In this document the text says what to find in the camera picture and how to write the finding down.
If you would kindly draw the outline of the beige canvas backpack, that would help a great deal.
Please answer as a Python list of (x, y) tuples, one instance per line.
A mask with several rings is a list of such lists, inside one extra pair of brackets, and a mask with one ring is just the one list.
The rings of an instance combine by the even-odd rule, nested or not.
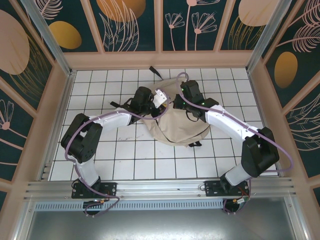
[(200, 140), (210, 133), (210, 125), (189, 116), (183, 110), (174, 109), (173, 106), (171, 101), (168, 111), (160, 118), (142, 120), (151, 136), (170, 146), (201, 146)]

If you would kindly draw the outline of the grey metal sheet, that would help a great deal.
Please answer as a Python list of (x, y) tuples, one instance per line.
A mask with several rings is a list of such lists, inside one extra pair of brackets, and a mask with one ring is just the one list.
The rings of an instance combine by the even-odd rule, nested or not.
[(238, 213), (221, 209), (38, 211), (31, 205), (18, 240), (312, 240), (291, 199), (255, 198)]

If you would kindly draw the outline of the aluminium rail frame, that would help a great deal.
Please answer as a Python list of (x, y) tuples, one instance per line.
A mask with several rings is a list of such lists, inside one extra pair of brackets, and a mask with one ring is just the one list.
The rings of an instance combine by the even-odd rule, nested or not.
[[(200, 189), (205, 179), (117, 180), (116, 195), (121, 200), (191, 200), (204, 199)], [(29, 201), (71, 200), (72, 181), (29, 182), (23, 194)], [(251, 180), (251, 198), (294, 197), (296, 190), (289, 177), (264, 176)]]

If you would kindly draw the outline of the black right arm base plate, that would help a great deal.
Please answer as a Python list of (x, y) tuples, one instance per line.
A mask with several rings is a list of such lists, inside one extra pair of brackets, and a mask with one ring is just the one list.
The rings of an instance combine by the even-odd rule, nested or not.
[(205, 194), (207, 197), (235, 197), (240, 198), (249, 195), (247, 181), (242, 181), (236, 186), (222, 183), (220, 180), (207, 180), (204, 182)]

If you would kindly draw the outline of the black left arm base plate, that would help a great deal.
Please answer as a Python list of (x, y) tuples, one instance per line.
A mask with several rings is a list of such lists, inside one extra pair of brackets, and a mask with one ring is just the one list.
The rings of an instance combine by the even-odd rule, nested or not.
[[(82, 182), (76, 181), (72, 185), (72, 199), (101, 199), (102, 195), (92, 192)], [(92, 188), (105, 195), (115, 196), (117, 192), (117, 183), (115, 182), (96, 182)]]

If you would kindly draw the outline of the aluminium corner post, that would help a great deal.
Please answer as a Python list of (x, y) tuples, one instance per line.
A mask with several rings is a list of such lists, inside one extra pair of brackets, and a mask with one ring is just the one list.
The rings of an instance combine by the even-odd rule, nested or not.
[(282, 19), (284, 18), (285, 14), (287, 13), (292, 0), (279, 0), (275, 10), (273, 11), (268, 23), (266, 24), (264, 30), (260, 38), (257, 41), (256, 46), (253, 49), (251, 57), (246, 65), (246, 72), (248, 75), (252, 73), (255, 69), (257, 63), (259, 62), (264, 50), (266, 49), (267, 45), (271, 41), (272, 37), (274, 36), (277, 28), (279, 27)]
[(34, 22), (36, 28), (39, 30), (47, 43), (49, 49), (53, 53), (58, 64), (62, 68), (63, 72), (69, 77), (72, 74), (72, 69), (68, 64), (60, 46), (56, 42), (53, 34), (51, 33), (49, 26), (47, 25), (45, 19), (41, 16), (38, 7), (33, 0), (20, 0), (23, 4), (26, 12), (30, 15), (30, 18)]

